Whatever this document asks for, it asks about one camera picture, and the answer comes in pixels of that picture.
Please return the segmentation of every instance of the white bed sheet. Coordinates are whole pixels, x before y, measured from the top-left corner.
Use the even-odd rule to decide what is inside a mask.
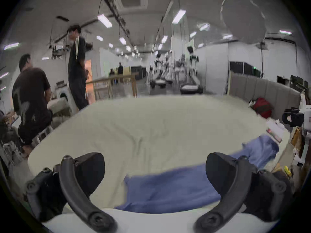
[[[100,152],[105,177],[90,199],[99,208],[125,202],[126,175],[160,173],[205,163],[209,153],[231,154],[264,134],[266,120],[230,96],[155,96],[93,103],[64,122],[30,154],[37,175],[64,155]],[[285,148],[289,133],[283,137]],[[270,162],[270,168],[277,160]]]

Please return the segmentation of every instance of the blue cloth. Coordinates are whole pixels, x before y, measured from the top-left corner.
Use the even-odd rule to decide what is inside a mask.
[[[275,158],[278,145],[267,135],[243,144],[243,149],[232,154],[249,157],[251,164],[263,168]],[[220,200],[220,195],[209,182],[205,164],[173,169],[161,174],[125,177],[126,203],[116,209],[140,213],[171,213],[200,208]]]

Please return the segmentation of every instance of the red bag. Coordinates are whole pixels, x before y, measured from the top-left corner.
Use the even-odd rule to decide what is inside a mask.
[[[268,118],[271,117],[273,107],[266,99],[258,98],[253,105],[253,110],[263,118]]]

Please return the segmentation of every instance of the paper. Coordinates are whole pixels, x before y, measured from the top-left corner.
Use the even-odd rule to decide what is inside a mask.
[[[266,124],[274,134],[280,138],[283,138],[284,128],[277,125],[273,119],[269,119]]]

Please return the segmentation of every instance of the gray headboard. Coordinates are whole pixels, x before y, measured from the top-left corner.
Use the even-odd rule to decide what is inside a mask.
[[[300,93],[283,84],[257,78],[255,76],[242,75],[230,72],[228,94],[236,96],[247,103],[251,99],[264,98],[272,106],[272,118],[282,121],[285,109],[300,105]]]

